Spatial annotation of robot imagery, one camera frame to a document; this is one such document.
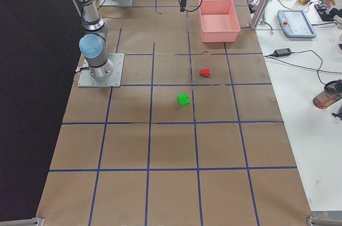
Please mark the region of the black power adapter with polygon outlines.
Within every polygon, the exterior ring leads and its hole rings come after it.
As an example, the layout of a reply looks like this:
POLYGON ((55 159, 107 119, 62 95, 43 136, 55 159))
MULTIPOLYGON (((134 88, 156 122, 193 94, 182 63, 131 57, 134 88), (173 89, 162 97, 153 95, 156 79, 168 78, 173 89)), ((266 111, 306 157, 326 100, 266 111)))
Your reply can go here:
POLYGON ((285 49, 276 49, 272 56, 273 57, 285 57, 285 56, 289 56, 292 54, 292 51, 290 48, 285 48, 285 49))

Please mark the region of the brown drink bottle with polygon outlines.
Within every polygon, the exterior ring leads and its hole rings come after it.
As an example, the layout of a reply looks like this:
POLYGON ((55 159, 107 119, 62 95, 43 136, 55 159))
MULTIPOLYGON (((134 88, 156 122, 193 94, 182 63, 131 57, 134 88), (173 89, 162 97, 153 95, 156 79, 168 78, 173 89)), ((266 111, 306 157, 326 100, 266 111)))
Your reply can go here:
POLYGON ((325 109, 341 99, 341 80, 330 81, 325 84, 323 91, 313 98, 313 104, 325 109))

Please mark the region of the green toy block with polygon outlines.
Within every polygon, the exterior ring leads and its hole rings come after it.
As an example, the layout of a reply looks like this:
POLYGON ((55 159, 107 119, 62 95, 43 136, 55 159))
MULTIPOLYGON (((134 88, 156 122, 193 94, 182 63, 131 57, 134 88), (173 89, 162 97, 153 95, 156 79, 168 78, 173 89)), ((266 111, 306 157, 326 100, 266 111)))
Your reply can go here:
POLYGON ((176 97, 180 107, 187 106, 190 103, 190 98, 187 93, 179 93, 176 97))

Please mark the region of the red toy block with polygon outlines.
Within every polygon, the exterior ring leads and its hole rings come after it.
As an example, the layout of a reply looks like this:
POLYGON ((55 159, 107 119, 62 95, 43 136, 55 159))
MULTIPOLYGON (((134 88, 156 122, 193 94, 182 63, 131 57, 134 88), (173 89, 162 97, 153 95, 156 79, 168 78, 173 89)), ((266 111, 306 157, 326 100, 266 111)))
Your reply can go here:
POLYGON ((202 68, 200 69, 200 76, 208 78, 211 75, 211 70, 209 68, 202 68))

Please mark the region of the teach pendant tablet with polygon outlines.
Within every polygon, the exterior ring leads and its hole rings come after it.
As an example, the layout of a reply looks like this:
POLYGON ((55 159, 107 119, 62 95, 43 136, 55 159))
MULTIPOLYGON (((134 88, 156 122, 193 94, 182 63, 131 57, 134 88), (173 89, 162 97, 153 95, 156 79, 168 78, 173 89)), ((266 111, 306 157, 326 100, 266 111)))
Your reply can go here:
POLYGON ((303 10, 278 10, 277 19, 284 35, 288 38, 316 37, 316 32, 303 10))

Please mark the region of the pink plastic box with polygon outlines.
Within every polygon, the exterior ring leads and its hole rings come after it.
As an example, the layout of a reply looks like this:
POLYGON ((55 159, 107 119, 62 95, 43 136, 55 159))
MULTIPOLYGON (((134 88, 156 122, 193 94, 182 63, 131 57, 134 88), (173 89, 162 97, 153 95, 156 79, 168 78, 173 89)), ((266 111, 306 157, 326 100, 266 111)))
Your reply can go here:
POLYGON ((234 42, 240 33, 233 0, 203 0, 199 23, 204 43, 234 42))

